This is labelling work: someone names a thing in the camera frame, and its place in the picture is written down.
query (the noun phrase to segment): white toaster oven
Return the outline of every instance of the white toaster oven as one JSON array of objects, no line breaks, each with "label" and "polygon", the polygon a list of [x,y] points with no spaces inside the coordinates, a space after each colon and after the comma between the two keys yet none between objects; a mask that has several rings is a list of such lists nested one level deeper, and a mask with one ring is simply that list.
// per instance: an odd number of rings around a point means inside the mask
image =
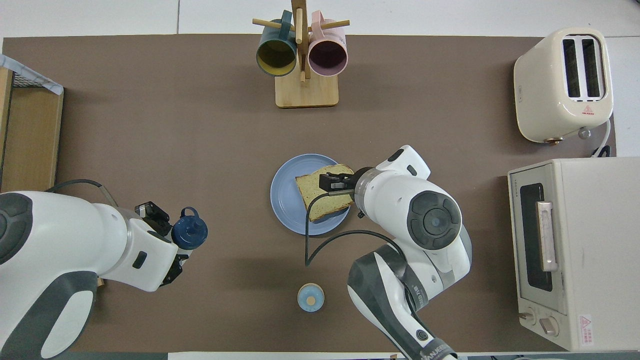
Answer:
[{"label": "white toaster oven", "polygon": [[640,158],[508,174],[520,324],[571,351],[640,349]]}]

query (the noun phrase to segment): oven door handle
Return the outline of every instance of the oven door handle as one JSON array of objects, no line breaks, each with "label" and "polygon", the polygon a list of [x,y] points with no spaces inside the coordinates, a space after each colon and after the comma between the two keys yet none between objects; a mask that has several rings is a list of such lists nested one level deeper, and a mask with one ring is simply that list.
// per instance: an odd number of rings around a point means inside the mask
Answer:
[{"label": "oven door handle", "polygon": [[553,204],[549,201],[536,202],[536,216],[538,218],[538,243],[540,246],[540,261],[542,271],[558,270],[556,249],[554,247],[554,228],[551,219]]}]

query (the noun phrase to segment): white robotic arm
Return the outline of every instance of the white robotic arm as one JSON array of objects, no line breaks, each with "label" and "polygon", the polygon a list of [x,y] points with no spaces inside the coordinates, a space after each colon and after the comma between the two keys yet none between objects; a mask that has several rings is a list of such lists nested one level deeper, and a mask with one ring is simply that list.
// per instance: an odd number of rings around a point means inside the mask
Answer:
[{"label": "white robotic arm", "polygon": [[427,181],[430,170],[409,145],[375,168],[321,176],[327,191],[354,189],[361,212],[395,236],[390,245],[357,259],[348,291],[358,310],[412,360],[451,359],[416,311],[464,277],[471,242],[456,201]]},{"label": "white robotic arm", "polygon": [[[206,225],[195,222],[202,243]],[[87,322],[98,276],[155,291],[192,249],[126,209],[55,193],[0,194],[0,360],[60,354]]]}]

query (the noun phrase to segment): blue round object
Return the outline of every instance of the blue round object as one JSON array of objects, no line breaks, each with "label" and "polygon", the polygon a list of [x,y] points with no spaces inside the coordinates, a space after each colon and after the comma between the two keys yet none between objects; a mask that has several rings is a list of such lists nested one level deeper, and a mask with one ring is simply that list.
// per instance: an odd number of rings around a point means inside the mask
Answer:
[{"label": "blue round object", "polygon": [[308,313],[314,313],[324,305],[322,288],[312,282],[305,284],[298,291],[298,305]]},{"label": "blue round object", "polygon": [[[193,215],[185,215],[185,210],[193,211]],[[178,220],[171,230],[173,242],[180,249],[193,250],[207,239],[209,230],[207,224],[198,216],[196,209],[187,206],[182,209],[180,220]]]},{"label": "blue round object", "polygon": [[[305,234],[307,210],[296,185],[296,176],[307,175],[337,162],[320,154],[302,154],[284,163],[271,182],[271,207],[282,225]],[[309,235],[320,235],[335,229],[347,217],[349,208],[326,215],[309,223]]]}]

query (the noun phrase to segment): mug rack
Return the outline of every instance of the mug rack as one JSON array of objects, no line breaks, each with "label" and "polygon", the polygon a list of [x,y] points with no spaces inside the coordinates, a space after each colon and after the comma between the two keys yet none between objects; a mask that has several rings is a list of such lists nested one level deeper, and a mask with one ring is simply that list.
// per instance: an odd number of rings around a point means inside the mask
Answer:
[{"label": "mug rack", "polygon": [[[298,61],[295,69],[287,75],[275,77],[276,105],[279,108],[319,108],[338,103],[338,75],[320,76],[311,71],[307,63],[309,33],[307,0],[291,0],[296,33]],[[253,23],[280,29],[282,25],[273,21],[253,19]],[[349,20],[322,24],[321,29],[332,29],[350,25]]]}]

